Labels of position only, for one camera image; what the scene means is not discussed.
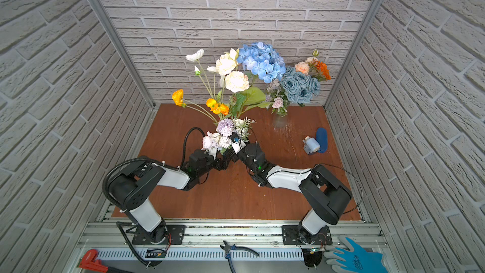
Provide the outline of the lilac white small bouquet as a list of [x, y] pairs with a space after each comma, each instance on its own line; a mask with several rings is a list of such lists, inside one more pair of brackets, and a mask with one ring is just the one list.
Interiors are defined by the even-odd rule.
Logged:
[[227, 149], [232, 149], [230, 137], [233, 133], [237, 133], [246, 145], [249, 144], [249, 132], [251, 131], [251, 126], [254, 122], [254, 120], [249, 118], [227, 118], [220, 120], [215, 132], [211, 133], [208, 131], [204, 136], [202, 140], [202, 150], [209, 153], [210, 148], [216, 147], [218, 150], [217, 153], [223, 155]]

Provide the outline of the clear glass vase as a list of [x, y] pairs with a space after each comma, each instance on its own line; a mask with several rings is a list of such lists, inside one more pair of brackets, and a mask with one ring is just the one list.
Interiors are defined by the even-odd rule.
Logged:
[[274, 115], [273, 126], [275, 129], [283, 129], [288, 126], [288, 115]]

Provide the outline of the orange white small bouquet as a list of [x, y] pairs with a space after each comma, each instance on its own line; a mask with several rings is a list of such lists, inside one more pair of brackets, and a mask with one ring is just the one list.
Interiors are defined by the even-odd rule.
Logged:
[[207, 99], [205, 107], [186, 100], [184, 98], [183, 89], [173, 92], [171, 97], [176, 106], [192, 109], [193, 111], [199, 112], [203, 116], [208, 117], [215, 124], [217, 124], [220, 120], [226, 118], [229, 114], [229, 106], [218, 102], [213, 98]]

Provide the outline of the dusty blue rose bouquet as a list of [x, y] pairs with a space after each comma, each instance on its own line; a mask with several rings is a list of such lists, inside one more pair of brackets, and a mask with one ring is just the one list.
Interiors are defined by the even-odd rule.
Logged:
[[280, 85], [289, 102], [305, 106], [314, 96], [318, 96], [321, 84], [317, 78], [297, 72], [290, 67], [283, 74]]

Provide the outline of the blue hydrangea white bouquet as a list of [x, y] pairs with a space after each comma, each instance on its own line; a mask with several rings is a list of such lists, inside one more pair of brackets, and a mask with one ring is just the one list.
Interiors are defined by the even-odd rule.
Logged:
[[275, 79], [281, 82], [286, 72], [284, 59], [271, 45], [263, 42], [244, 45], [238, 51], [237, 61], [250, 83], [250, 98], [242, 115], [253, 108], [271, 109], [271, 103], [266, 101], [266, 88]]

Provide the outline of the peach rose stem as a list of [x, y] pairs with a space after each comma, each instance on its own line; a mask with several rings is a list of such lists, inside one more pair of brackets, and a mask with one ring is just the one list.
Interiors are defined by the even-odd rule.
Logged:
[[309, 75], [310, 71], [312, 69], [315, 69], [317, 66], [317, 63], [319, 62], [318, 56], [319, 56], [318, 49], [314, 49], [310, 57], [308, 57], [305, 61], [301, 61], [294, 66], [295, 71], [302, 73], [304, 75]]

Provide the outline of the orange gerbera stem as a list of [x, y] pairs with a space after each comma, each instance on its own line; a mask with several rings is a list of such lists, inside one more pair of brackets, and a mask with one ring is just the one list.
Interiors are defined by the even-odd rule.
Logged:
[[317, 72], [325, 79], [325, 81], [332, 79], [328, 67], [324, 62], [317, 61], [315, 66], [317, 68]]

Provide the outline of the teal ceramic vase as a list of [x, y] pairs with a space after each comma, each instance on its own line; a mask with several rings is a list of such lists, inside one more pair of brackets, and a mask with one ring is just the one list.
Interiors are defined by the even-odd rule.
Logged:
[[223, 157], [224, 158], [236, 158], [237, 159], [237, 154], [236, 152], [234, 151], [234, 149], [227, 149], [224, 154], [223, 154]]

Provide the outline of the white lilac mixed bouquet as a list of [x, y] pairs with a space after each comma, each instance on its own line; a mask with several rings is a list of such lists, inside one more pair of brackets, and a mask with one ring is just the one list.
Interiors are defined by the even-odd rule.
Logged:
[[287, 116], [290, 102], [278, 79], [273, 80], [266, 88], [266, 101], [271, 103], [272, 113], [280, 117]]

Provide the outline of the white poppy stem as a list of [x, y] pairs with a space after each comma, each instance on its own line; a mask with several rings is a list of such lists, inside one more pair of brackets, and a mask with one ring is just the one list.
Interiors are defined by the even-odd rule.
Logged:
[[216, 91], [216, 68], [214, 66], [210, 66], [208, 68], [202, 67], [200, 60], [203, 58], [204, 54], [205, 51], [203, 49], [199, 49], [194, 54], [186, 55], [186, 60], [195, 64], [195, 76], [202, 81], [209, 95], [215, 100], [219, 101], [222, 94]]

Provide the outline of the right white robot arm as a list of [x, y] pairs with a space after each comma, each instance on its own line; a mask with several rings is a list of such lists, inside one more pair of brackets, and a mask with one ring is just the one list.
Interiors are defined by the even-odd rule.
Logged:
[[258, 143], [248, 144], [238, 157], [260, 186], [288, 189], [304, 196], [311, 206], [299, 224], [304, 235], [317, 235], [322, 228], [336, 225], [352, 199], [350, 189], [322, 164], [311, 169], [284, 168], [267, 161]]

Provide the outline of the blue grey work glove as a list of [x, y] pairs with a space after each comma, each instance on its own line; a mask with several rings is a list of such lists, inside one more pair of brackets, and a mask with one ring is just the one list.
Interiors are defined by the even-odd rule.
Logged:
[[340, 236], [339, 240], [346, 248], [326, 246], [326, 251], [323, 253], [326, 263], [331, 266], [333, 272], [388, 272], [383, 263], [383, 254], [368, 252], [346, 236]]

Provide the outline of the red clamp tool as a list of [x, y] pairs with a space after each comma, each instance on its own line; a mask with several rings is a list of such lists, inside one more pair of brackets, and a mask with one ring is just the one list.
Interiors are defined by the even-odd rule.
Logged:
[[130, 271], [103, 265], [98, 259], [98, 254], [99, 252], [96, 249], [91, 249], [87, 251], [80, 261], [78, 267], [81, 269], [101, 273], [131, 273]]

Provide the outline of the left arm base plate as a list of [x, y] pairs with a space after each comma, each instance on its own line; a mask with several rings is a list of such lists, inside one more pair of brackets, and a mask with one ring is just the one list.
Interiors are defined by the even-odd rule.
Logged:
[[133, 239], [134, 245], [181, 245], [184, 239], [186, 226], [182, 224], [169, 224], [159, 226], [148, 232], [141, 226], [136, 228]]

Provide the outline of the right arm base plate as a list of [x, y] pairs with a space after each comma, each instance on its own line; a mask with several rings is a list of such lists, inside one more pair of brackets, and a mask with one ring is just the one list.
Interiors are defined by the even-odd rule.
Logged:
[[283, 225], [282, 238], [284, 245], [332, 245], [332, 235], [328, 226], [312, 235], [300, 225]]

